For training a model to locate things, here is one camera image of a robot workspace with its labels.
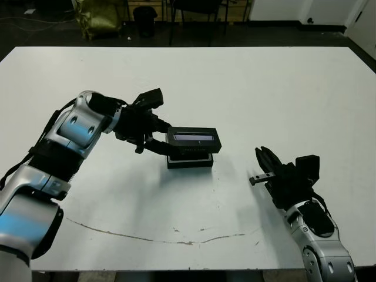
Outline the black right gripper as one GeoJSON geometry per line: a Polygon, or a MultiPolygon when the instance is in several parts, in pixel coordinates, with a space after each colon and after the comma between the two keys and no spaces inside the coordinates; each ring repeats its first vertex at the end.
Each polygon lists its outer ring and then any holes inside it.
{"type": "Polygon", "coordinates": [[[257,147],[255,152],[264,174],[251,176],[249,182],[252,186],[264,182],[276,208],[289,209],[313,198],[311,181],[297,166],[293,163],[282,164],[267,147],[257,147]]]}

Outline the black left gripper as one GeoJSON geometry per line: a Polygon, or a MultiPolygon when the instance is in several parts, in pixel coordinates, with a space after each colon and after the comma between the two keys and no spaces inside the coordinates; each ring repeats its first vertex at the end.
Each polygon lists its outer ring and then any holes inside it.
{"type": "Polygon", "coordinates": [[[177,148],[153,138],[154,132],[167,133],[171,124],[160,119],[151,110],[141,111],[133,106],[123,107],[120,118],[114,127],[115,137],[136,146],[135,153],[144,150],[162,156],[177,154],[177,148]]]}

